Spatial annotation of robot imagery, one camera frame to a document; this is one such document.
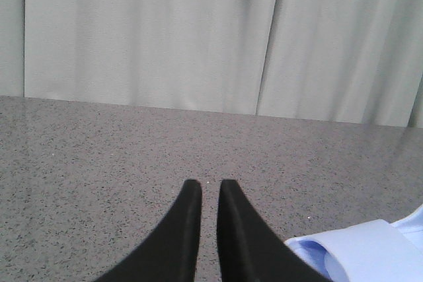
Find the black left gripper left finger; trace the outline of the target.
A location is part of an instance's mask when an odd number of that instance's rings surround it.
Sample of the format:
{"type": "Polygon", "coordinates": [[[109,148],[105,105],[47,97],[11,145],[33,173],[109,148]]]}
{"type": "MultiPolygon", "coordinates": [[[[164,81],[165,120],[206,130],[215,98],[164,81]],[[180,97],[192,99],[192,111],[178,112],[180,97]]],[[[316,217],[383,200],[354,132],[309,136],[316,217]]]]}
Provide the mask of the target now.
{"type": "Polygon", "coordinates": [[[186,180],[149,236],[97,281],[193,281],[200,242],[202,189],[186,180]]]}

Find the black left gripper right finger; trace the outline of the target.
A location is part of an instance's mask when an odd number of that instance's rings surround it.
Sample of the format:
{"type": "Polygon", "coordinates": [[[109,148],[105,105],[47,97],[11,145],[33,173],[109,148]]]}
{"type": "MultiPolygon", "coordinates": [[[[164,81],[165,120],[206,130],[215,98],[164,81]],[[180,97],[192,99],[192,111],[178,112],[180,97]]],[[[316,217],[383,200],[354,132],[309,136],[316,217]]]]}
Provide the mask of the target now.
{"type": "Polygon", "coordinates": [[[327,280],[277,237],[236,180],[220,185],[217,250],[223,281],[327,280]]]}

